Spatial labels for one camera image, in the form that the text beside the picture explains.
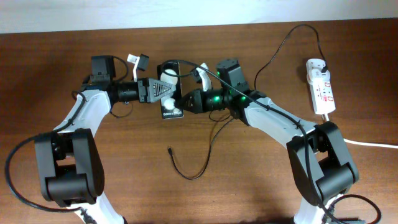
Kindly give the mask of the black Galaxy flip phone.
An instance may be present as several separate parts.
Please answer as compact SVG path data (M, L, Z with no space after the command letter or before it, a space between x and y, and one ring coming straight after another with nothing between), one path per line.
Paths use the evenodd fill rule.
M179 77L166 75L161 71L161 64L157 66L157 77L160 81L172 84L175 91L160 99L160 111L162 119L177 119L184 116L183 110L175 106L176 100L182 97L181 81Z

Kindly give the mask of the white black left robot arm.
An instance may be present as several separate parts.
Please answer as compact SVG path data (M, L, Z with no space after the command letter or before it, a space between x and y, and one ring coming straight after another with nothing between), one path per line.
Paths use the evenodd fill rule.
M154 103L176 91L175 82L115 78L114 56L91 58L91 75L76 93L67 117L35 141L40 190L55 212L73 212L85 223L125 223L104 192L104 169L94 136L115 103Z

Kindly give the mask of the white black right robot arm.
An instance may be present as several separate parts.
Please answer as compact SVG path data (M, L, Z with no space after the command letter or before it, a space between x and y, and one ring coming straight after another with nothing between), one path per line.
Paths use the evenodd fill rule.
M359 171L337 125L302 120L250 89L235 58L219 62L216 71L219 90L193 90L175 106L195 114L227 108L233 118L272 137L287 149L303 197L293 222L340 223L333 207L358 181Z

